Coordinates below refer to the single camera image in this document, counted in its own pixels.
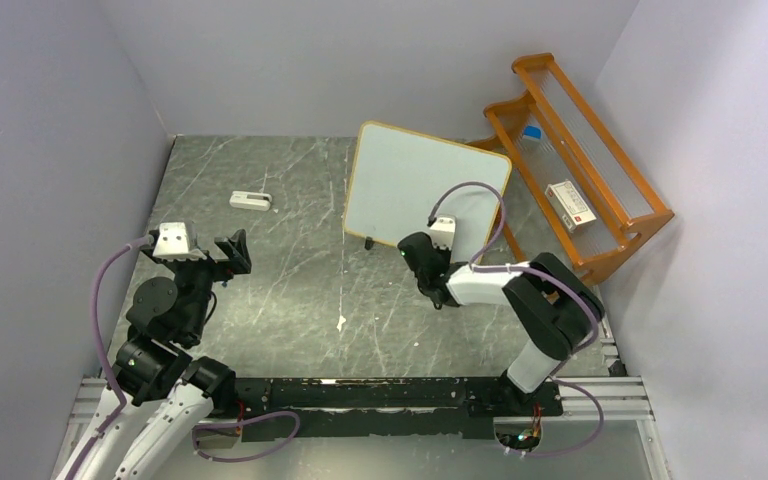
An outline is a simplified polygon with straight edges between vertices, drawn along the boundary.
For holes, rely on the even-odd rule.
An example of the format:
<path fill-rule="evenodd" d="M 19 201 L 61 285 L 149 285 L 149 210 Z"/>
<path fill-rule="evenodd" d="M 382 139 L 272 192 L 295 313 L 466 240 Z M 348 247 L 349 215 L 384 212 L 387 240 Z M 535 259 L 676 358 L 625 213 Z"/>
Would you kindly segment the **yellow framed whiteboard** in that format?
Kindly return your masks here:
<path fill-rule="evenodd" d="M 361 125 L 350 164 L 343 229 L 388 246 L 425 231 L 451 187 L 474 181 L 503 193 L 512 173 L 505 155 L 375 121 Z"/>

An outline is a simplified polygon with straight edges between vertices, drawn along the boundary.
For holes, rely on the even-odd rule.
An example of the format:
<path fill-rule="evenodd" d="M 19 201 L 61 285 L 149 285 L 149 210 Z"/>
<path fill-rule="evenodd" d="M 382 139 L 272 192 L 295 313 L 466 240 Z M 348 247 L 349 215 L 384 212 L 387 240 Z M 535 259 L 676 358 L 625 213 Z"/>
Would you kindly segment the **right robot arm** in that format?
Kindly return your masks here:
<path fill-rule="evenodd" d="M 510 413 L 525 413 L 536 403 L 538 387 L 598 338 L 604 305 L 551 253 L 516 264 L 452 263 L 450 254 L 424 232 L 408 235 L 397 248 L 419 292 L 436 309 L 487 304 L 513 311 L 527 340 L 499 389 L 500 402 Z"/>

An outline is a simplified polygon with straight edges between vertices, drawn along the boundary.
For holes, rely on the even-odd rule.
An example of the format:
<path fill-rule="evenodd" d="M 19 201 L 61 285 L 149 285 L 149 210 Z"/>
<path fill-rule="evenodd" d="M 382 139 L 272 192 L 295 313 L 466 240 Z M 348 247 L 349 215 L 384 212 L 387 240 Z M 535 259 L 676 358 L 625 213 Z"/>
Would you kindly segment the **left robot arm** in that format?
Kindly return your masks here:
<path fill-rule="evenodd" d="M 240 229 L 214 244 L 215 259 L 199 247 L 189 222 L 166 222 L 127 243 L 99 268 L 92 285 L 91 331 L 107 385 L 61 479 L 150 479 L 176 446 L 210 414 L 237 400 L 235 373 L 189 349 L 199 345 L 216 304 L 213 286 L 251 271 L 247 235 Z M 126 314 L 126 341 L 108 360 L 100 337 L 101 281 L 123 255 L 140 252 L 171 272 L 143 282 Z"/>

